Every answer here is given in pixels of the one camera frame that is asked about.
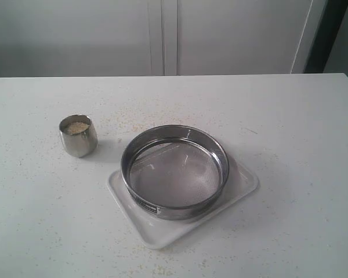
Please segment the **white plastic tray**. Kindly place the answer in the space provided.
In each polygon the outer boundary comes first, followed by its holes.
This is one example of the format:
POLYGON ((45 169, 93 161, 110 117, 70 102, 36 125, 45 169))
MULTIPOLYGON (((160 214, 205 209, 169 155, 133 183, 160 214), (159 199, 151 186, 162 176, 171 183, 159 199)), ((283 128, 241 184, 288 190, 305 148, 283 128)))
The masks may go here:
POLYGON ((124 217, 139 235, 143 244, 153 250, 159 250, 172 244, 248 196, 258 186, 259 179, 249 167, 241 162, 232 162, 229 180, 215 204, 194 218, 171 221, 156 218, 140 208, 125 188, 119 170, 113 172, 107 180, 107 187, 124 217))

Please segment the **yellow and white grain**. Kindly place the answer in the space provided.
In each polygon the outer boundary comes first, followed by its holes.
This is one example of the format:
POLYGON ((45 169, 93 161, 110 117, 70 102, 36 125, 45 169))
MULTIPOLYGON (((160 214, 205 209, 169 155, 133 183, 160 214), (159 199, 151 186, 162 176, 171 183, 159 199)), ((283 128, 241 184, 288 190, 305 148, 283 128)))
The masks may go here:
POLYGON ((89 128, 89 126, 89 124, 84 122, 72 122, 63 129, 63 132, 68 135, 75 135, 83 133, 89 128))

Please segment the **white cabinet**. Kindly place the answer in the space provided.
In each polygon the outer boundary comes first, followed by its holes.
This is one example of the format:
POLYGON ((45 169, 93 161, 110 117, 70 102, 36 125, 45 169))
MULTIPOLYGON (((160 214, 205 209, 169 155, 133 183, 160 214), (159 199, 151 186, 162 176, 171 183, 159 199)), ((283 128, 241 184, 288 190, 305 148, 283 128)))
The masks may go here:
POLYGON ((325 1, 0 1, 0 77, 303 72, 325 1))

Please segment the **stainless steel cup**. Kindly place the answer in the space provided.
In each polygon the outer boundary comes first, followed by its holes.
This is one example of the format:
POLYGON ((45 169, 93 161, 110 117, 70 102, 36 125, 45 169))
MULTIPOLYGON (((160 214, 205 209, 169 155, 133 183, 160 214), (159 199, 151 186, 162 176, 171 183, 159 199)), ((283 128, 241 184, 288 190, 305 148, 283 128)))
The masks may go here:
POLYGON ((64 118, 59 123, 59 133, 64 150, 73 157, 84 157, 97 147, 97 133, 91 118, 87 115, 75 114, 64 118), (84 122, 90 126, 83 133, 68 135, 63 132, 63 129, 72 122, 84 122))

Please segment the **round stainless steel sieve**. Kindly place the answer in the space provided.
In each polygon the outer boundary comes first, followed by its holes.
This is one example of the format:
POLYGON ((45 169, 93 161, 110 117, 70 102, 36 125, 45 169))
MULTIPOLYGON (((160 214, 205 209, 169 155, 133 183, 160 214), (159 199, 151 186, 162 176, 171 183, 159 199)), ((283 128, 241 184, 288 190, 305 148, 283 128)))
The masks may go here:
POLYGON ((224 190, 226 151, 195 127, 163 125, 137 135, 121 157, 121 175, 132 199, 164 220, 202 214, 224 190))

